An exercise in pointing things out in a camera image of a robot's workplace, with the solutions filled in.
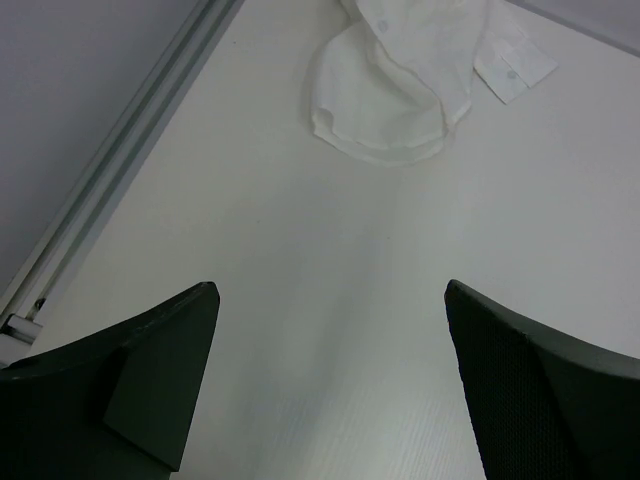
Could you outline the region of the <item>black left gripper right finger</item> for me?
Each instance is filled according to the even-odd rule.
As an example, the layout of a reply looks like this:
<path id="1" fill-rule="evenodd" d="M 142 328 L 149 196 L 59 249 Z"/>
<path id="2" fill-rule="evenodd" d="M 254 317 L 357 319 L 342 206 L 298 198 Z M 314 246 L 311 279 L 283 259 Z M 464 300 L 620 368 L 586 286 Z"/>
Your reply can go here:
<path id="1" fill-rule="evenodd" d="M 452 280 L 444 301 L 489 479 L 636 479 L 639 361 Z"/>

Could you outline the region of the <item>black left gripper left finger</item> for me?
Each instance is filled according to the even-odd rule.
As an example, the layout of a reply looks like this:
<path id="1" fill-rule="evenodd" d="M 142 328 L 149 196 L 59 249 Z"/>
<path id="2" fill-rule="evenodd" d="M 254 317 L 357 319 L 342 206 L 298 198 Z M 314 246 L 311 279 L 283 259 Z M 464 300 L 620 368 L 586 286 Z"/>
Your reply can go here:
<path id="1" fill-rule="evenodd" d="M 4 479 L 167 479 L 179 470 L 220 296 L 198 283 L 1 371 Z"/>

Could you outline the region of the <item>white shirt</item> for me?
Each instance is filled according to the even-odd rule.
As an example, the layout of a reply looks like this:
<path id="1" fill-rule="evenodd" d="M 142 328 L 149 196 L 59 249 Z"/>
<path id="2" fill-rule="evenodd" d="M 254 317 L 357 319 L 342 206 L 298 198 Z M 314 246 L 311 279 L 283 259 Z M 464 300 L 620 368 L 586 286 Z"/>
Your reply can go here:
<path id="1" fill-rule="evenodd" d="M 503 1 L 344 1 L 350 23 L 314 65 L 313 133 L 344 154 L 408 165 L 439 153 L 479 77 L 503 103 L 557 63 Z"/>

